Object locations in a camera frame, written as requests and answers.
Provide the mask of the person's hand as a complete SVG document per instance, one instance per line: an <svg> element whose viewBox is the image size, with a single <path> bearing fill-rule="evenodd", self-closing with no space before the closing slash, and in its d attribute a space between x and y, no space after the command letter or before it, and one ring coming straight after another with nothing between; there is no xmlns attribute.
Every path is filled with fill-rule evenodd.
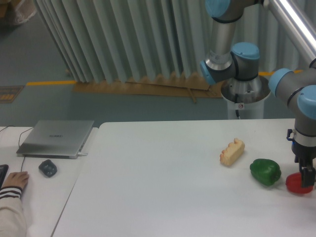
<svg viewBox="0 0 316 237"><path fill-rule="evenodd" d="M12 172L8 175L4 181L2 188L18 187L24 190L29 180L29 174L27 171Z"/></svg>

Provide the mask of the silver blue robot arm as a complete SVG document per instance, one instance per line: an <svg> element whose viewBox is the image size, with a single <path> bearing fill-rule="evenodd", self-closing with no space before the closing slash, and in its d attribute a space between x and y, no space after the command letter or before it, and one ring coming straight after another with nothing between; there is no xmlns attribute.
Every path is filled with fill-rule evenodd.
<svg viewBox="0 0 316 237"><path fill-rule="evenodd" d="M299 165L301 185L312 187L316 181L313 160L316 157L316 30L305 13L292 0L262 0L283 26L290 40L308 62L301 73L279 69L270 77L270 93L281 100L295 115L294 129L288 130L295 162ZM200 63L209 84L234 79L248 82L251 95L258 97L264 86L257 82L259 50L251 43L232 44L236 22L245 8L256 5L255 0L207 0L205 8L213 19L212 47Z"/></svg>

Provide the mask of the striped cream sleeve forearm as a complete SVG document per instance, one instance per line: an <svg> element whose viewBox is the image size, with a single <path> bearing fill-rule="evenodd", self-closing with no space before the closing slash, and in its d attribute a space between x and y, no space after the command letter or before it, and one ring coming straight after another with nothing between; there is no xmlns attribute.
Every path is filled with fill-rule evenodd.
<svg viewBox="0 0 316 237"><path fill-rule="evenodd" d="M22 189L8 186L0 190L0 236L25 237L27 224L20 199Z"/></svg>

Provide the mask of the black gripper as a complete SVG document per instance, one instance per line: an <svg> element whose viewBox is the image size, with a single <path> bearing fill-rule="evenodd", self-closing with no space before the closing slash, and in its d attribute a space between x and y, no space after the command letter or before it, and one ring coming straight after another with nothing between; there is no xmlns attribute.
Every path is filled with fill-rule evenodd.
<svg viewBox="0 0 316 237"><path fill-rule="evenodd" d="M312 187L316 181L316 169L314 167L308 167L313 165L313 159L316 158L316 147L307 147L299 144L298 142L292 142L292 152L295 154L295 163L299 163L301 173L301 187Z"/></svg>

